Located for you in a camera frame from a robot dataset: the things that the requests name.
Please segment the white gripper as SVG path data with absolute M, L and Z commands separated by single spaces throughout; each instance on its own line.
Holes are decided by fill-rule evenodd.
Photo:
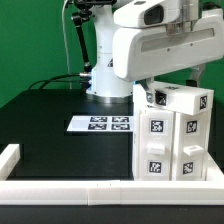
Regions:
M 224 17 L 204 10 L 199 0 L 133 0 L 114 13 L 115 74 L 142 81 L 148 103 L 155 102 L 158 75 L 192 68 L 187 86 L 199 87 L 206 65 L 224 57 Z

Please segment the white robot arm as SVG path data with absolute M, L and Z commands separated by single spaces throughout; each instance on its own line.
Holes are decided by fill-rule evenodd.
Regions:
M 224 10 L 201 0 L 115 0 L 92 9 L 97 62 L 87 94 L 130 99 L 135 81 L 224 57 Z

